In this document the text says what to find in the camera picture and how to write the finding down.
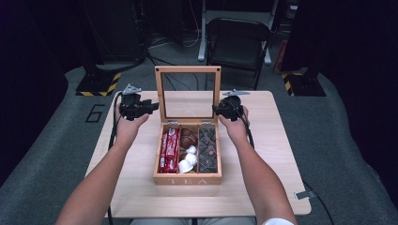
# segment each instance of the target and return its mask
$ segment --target hand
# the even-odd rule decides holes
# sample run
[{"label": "hand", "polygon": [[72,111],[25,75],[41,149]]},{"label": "hand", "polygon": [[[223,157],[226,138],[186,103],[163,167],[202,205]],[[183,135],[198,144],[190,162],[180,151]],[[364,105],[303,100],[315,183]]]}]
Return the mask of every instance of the hand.
[{"label": "hand", "polygon": [[120,115],[119,105],[116,106],[116,141],[115,144],[130,149],[138,134],[140,126],[149,118],[149,114],[144,114],[133,121],[127,120]]},{"label": "hand", "polygon": [[[250,124],[248,119],[249,111],[245,106],[243,106],[242,116],[249,125]],[[246,126],[240,118],[237,121],[231,121],[229,119],[226,119],[220,114],[219,119],[220,122],[222,122],[222,124],[225,125],[228,136],[231,139],[231,141],[234,143],[234,145],[237,145],[237,143],[245,140],[248,141]]]}]

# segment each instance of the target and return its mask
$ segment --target wooden box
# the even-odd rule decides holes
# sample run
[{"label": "wooden box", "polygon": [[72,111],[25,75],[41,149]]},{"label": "wooden box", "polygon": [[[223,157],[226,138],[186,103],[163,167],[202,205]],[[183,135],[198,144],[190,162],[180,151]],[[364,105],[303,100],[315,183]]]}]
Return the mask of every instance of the wooden box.
[{"label": "wooden box", "polygon": [[219,185],[222,151],[212,105],[220,101],[221,68],[158,66],[155,73],[161,114],[156,185]]}]

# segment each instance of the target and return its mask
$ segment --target light wood tabletop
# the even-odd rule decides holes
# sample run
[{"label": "light wood tabletop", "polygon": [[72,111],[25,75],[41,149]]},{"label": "light wood tabletop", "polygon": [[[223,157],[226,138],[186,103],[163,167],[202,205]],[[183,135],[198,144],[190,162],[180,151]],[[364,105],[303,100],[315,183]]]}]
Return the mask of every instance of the light wood tabletop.
[{"label": "light wood tabletop", "polygon": [[[141,99],[158,102],[158,92],[139,93]],[[273,95],[251,91],[239,96],[249,109],[255,150],[282,180],[296,215],[311,212],[308,199],[297,199],[304,191],[299,169],[287,139]],[[108,112],[99,141],[87,169],[89,173],[105,156],[113,123],[113,106]],[[111,207],[115,218],[220,218],[254,216],[243,184],[237,151],[225,126],[219,125],[222,150],[222,184],[214,186],[156,186],[153,180],[161,117],[154,111],[140,127],[126,157]]]}]

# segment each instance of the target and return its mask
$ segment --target chair backrest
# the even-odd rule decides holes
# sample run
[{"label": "chair backrest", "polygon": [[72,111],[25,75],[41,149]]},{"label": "chair backrest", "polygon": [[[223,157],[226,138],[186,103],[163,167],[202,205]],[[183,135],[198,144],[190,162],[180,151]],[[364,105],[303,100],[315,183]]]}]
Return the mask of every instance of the chair backrest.
[{"label": "chair backrest", "polygon": [[244,21],[230,18],[216,18],[207,25],[210,36],[229,36],[268,41],[271,37],[269,28],[260,22]]}]

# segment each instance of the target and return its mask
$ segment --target box lid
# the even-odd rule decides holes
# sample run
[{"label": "box lid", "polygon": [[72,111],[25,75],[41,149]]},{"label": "box lid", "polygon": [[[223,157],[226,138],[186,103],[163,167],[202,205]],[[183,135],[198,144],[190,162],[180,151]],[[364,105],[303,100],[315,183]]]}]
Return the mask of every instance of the box lid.
[{"label": "box lid", "polygon": [[163,123],[217,123],[221,67],[155,66]]}]

